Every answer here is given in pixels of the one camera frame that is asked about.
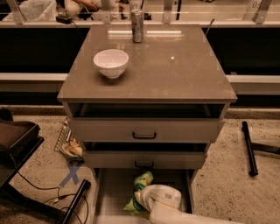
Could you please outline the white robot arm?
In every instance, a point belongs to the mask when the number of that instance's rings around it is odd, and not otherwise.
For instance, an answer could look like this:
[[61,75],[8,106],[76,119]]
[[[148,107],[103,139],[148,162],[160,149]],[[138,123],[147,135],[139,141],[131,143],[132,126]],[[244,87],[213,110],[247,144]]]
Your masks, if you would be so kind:
[[148,185],[135,196],[150,212],[150,224],[242,224],[180,211],[181,193],[168,185]]

